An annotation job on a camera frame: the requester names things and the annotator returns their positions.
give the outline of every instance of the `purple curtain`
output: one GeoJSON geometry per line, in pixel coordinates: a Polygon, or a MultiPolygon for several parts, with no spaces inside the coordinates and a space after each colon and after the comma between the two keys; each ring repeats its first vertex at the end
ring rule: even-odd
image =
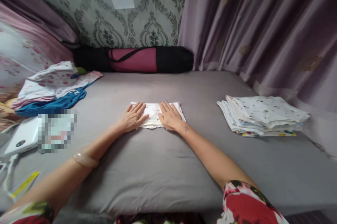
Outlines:
{"type": "Polygon", "coordinates": [[[304,132],[337,158],[336,0],[185,0],[178,45],[194,70],[235,72],[310,112],[304,132]]]}
{"type": "Polygon", "coordinates": [[[69,48],[79,46],[79,39],[68,24],[43,0],[0,0],[9,9],[49,33],[69,48]]]}

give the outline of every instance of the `hand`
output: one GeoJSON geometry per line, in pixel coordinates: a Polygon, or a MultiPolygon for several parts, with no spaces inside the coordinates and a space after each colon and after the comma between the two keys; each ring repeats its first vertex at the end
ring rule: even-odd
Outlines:
{"type": "Polygon", "coordinates": [[[137,129],[147,118],[148,114],[141,117],[144,112],[146,104],[143,102],[137,103],[135,105],[130,104],[126,109],[123,116],[119,119],[116,128],[121,130],[122,133],[130,132],[137,129]]]}
{"type": "Polygon", "coordinates": [[[181,124],[185,123],[174,104],[170,106],[167,102],[162,102],[159,106],[162,112],[158,114],[159,119],[166,129],[176,131],[181,124]]]}

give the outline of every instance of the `green patterned wall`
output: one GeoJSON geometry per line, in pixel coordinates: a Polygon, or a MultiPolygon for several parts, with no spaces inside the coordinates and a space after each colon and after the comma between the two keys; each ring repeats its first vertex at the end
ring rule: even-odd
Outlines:
{"type": "Polygon", "coordinates": [[[115,10],[111,0],[45,0],[94,47],[172,46],[178,42],[185,0],[134,0],[115,10]]]}

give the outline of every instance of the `pink and black bag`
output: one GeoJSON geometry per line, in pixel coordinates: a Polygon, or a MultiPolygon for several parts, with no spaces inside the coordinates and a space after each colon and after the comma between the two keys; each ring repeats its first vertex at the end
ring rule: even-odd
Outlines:
{"type": "Polygon", "coordinates": [[[73,53],[76,66],[87,71],[181,73],[193,67],[193,53],[184,47],[80,47],[73,53]]]}

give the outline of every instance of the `bed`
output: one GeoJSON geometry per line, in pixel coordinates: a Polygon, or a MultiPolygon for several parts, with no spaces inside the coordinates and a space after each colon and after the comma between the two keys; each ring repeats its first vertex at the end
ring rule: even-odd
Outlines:
{"type": "MultiPolygon", "coordinates": [[[[30,151],[19,158],[14,185],[39,171],[37,181],[115,123],[132,101],[179,101],[187,122],[230,155],[284,215],[337,206],[337,165],[302,133],[244,138],[230,131],[218,100],[256,93],[230,72],[105,73],[74,107],[77,126],[67,149],[30,151]]],[[[86,213],[208,211],[222,207],[222,191],[176,133],[139,128],[118,139],[65,210],[86,213]]],[[[0,210],[11,206],[0,193],[0,210]]]]}

